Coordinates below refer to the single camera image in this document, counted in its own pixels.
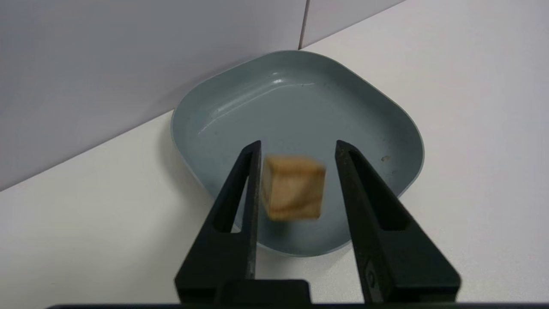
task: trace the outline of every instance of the white table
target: white table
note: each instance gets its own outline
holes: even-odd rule
[[[407,0],[306,48],[397,102],[425,164],[401,201],[462,276],[460,301],[549,301],[549,2]],[[212,198],[170,113],[0,192],[0,306],[176,302]],[[257,254],[258,278],[361,301],[352,250]]]

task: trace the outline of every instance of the white wall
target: white wall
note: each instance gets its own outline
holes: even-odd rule
[[[319,41],[402,1],[310,0],[301,46]]]
[[[0,190],[296,49],[305,0],[2,0]]]

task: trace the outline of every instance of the gray bowl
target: gray bowl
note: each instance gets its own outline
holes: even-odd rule
[[[336,140],[355,145],[398,196],[423,164],[419,132],[399,106],[341,64],[303,51],[266,54],[202,82],[174,111],[171,130],[182,157],[213,196],[241,149],[256,140],[263,155],[306,155],[326,165],[318,220],[272,222],[260,207],[258,243],[294,256],[328,253],[351,239]]]

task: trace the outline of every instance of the wooden block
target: wooden block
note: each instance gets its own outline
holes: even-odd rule
[[[326,168],[298,156],[270,156],[263,161],[261,198],[271,220],[318,219]]]

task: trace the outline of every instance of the wooden cube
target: wooden cube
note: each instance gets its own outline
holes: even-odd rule
[[[320,217],[326,168],[300,156],[269,156],[263,162],[261,199],[271,220]]]

